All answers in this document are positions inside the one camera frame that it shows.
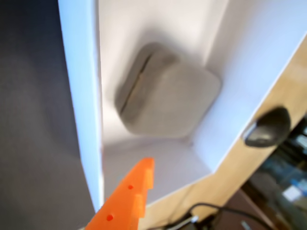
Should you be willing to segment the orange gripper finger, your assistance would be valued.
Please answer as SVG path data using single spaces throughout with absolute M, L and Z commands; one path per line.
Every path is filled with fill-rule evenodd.
M 154 158 L 140 160 L 123 178 L 86 230 L 136 230 L 145 216 L 148 190 L 154 185 Z

